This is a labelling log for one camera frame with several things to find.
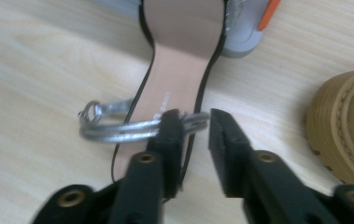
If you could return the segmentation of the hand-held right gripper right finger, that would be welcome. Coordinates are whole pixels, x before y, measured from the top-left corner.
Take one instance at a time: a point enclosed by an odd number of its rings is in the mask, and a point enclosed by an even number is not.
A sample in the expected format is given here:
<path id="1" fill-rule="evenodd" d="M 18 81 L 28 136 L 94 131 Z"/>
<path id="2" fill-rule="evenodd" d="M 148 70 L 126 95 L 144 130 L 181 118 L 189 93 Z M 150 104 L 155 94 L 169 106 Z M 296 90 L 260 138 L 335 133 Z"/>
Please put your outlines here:
<path id="1" fill-rule="evenodd" d="M 277 154 L 251 147 L 229 113 L 211 111 L 209 150 L 225 196 L 243 200 L 250 224 L 337 224 Z"/>

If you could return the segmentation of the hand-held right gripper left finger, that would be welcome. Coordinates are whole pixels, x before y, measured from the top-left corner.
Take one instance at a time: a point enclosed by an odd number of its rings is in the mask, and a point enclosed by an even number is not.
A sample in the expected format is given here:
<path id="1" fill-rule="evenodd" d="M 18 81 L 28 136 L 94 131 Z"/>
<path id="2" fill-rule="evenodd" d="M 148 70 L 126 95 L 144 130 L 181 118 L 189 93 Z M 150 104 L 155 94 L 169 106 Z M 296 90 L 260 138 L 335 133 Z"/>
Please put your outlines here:
<path id="1" fill-rule="evenodd" d="M 108 224 L 162 224 L 163 200 L 176 196 L 184 132 L 179 111 L 165 112 L 159 133 L 133 155 L 112 205 Z"/>

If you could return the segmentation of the black glitter-strap heeled sandal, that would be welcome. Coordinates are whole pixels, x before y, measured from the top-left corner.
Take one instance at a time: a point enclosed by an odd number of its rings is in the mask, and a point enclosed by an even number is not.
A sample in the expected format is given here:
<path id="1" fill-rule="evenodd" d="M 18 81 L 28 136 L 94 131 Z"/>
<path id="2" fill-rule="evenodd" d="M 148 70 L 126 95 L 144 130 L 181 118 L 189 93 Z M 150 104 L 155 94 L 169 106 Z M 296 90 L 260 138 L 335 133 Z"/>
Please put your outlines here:
<path id="1" fill-rule="evenodd" d="M 185 131 L 177 165 L 178 180 L 184 179 L 194 135 L 205 126 L 200 110 L 207 78 L 244 1 L 141 0 L 140 26 L 153 56 L 136 96 L 113 104 L 91 101 L 79 113 L 81 136 L 116 145 L 114 182 L 124 178 L 129 159 L 160 134 L 160 120 L 174 109 L 194 124 Z"/>

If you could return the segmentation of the tan lace-up boot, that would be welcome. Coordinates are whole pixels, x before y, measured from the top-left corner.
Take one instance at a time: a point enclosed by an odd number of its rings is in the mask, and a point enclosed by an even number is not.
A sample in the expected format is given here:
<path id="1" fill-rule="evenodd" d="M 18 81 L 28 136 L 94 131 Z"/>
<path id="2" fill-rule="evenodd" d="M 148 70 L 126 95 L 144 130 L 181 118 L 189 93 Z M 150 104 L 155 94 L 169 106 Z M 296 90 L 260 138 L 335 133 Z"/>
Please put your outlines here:
<path id="1" fill-rule="evenodd" d="M 314 154 L 340 181 L 354 184 L 354 71 L 327 80 L 306 114 Z"/>

